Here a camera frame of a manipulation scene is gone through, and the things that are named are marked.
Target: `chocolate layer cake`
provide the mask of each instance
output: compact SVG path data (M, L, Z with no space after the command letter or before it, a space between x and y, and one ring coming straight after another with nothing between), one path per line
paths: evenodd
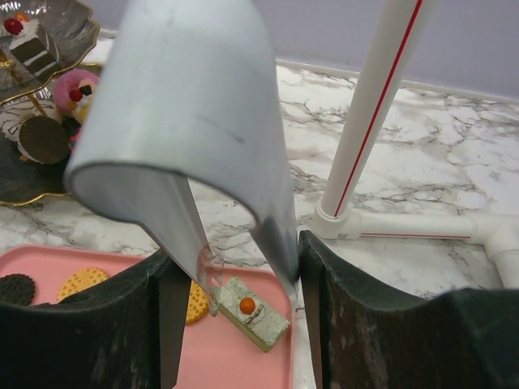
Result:
M45 82L62 67L58 47L37 19L20 22L23 29L13 36L9 50L34 74Z

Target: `clear plastic piece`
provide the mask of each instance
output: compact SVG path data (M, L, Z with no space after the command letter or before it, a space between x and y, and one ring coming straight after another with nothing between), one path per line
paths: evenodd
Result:
M223 283L224 260L205 246L196 262L196 279L208 295L209 313L216 316L220 306L220 290Z

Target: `white pipe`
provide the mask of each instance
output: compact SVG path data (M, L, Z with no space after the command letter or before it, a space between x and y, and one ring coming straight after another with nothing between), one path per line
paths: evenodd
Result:
M360 214L362 237L469 239L472 223L464 216Z
M500 274L503 286L519 289L519 216L392 215L352 209L347 217L332 218L320 213L320 209L318 203L314 232L323 238L461 239L469 244L483 245L488 259Z
M323 194L325 214L345 213L434 4L435 0L385 1Z

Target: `red stripe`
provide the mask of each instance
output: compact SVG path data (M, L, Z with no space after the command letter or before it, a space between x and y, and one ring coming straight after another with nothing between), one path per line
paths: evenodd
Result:
M395 60L392 63L391 71L389 71L389 75L388 75L388 78L386 79L386 84L384 85L384 89L382 89L382 94L380 95L379 102L376 105L375 112L373 113L373 116L371 117L370 125L367 128L366 136L364 137L364 140L362 141L362 146L360 147L360 150L357 154L357 159L355 160L354 167L351 170L350 177L348 177L348 182L346 183L346 187L344 188L344 191L342 192L341 201L339 201L339 205L337 206L337 209L334 214L335 217L337 217L337 215L339 214L339 211L341 210L342 202L344 201L346 192L348 191L348 188L350 187L351 180L353 179L354 174L355 174L355 169L357 168L358 162L360 161L360 157L361 157L362 153L364 152L364 148L366 147L367 140L370 136L371 130L373 129L375 120L379 114L380 106L384 102L384 98L386 96L386 92L388 91L389 84L391 83L392 77L395 74L395 70L397 69L398 62L400 61L402 52L404 51L404 48L405 48L405 44L407 43L411 30L413 29L414 21L416 20L416 17L418 16L418 11L420 10L421 5L422 5L422 0L418 0L416 2L416 6L414 7L413 14L411 15L409 24L407 25L407 29L405 30L405 34L404 34L404 37L402 38L402 42L400 43L400 47L398 48L397 56L395 57Z
M449 235L420 235L417 233L361 233L364 237L433 237L437 239L469 239L470 237L456 237Z

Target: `decorative cake stand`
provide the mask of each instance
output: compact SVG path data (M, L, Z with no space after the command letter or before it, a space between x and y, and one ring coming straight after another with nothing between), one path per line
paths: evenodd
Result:
M96 75L101 73L101 66L81 64L86 54L96 46L100 30L99 24L90 19L91 15L92 8L77 0L0 2L1 205L21 206L46 195L66 195L62 175L68 158L51 165L24 160L20 158L16 143L4 134L13 122L48 116L54 106L52 93L56 77L61 73L75 67L83 67ZM55 43L57 65L51 72L31 72L28 61L22 64L10 51L13 35L6 30L4 22L13 18L37 19L50 41Z

